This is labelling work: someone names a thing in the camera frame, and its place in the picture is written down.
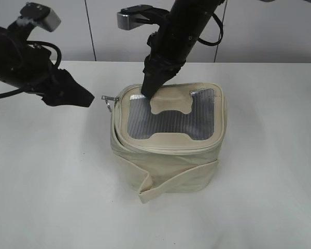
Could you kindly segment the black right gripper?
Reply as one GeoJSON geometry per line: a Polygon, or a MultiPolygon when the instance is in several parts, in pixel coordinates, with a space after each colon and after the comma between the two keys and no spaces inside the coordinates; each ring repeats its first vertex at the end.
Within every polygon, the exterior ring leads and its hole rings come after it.
{"type": "Polygon", "coordinates": [[[144,60],[141,93],[152,99],[159,88],[172,80],[184,66],[194,46],[194,37],[157,31],[148,37],[147,45],[150,54],[144,60]]]}

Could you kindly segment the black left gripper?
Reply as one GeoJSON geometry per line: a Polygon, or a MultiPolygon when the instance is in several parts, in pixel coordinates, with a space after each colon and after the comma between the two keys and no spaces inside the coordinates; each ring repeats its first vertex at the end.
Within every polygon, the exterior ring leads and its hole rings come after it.
{"type": "MultiPolygon", "coordinates": [[[[62,61],[62,53],[52,43],[26,43],[21,66],[14,68],[14,86],[24,92],[45,96],[50,93],[52,78],[62,61]]],[[[45,104],[90,107],[94,95],[77,83],[67,70],[58,70],[59,95],[45,96],[45,104]]]]}

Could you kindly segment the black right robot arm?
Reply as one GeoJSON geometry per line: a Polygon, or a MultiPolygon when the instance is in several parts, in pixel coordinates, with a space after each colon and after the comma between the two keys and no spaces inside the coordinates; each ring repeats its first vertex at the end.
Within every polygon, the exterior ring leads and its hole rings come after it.
{"type": "Polygon", "coordinates": [[[167,81],[175,77],[186,63],[196,42],[216,46],[223,38],[223,23],[215,14],[223,1],[175,1],[170,12],[163,17],[157,32],[151,34],[147,45],[150,54],[144,61],[144,81],[141,93],[152,99],[167,81]],[[216,42],[200,38],[205,26],[213,18],[219,26],[216,42]]]}

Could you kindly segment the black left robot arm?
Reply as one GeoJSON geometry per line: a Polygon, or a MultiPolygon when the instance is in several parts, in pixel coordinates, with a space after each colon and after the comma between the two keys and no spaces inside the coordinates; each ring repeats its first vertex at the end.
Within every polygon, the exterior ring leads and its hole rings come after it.
{"type": "Polygon", "coordinates": [[[33,24],[0,26],[0,81],[15,90],[0,93],[0,99],[20,93],[35,94],[48,106],[89,107],[94,95],[60,69],[62,53],[58,46],[29,40],[33,24]]]}

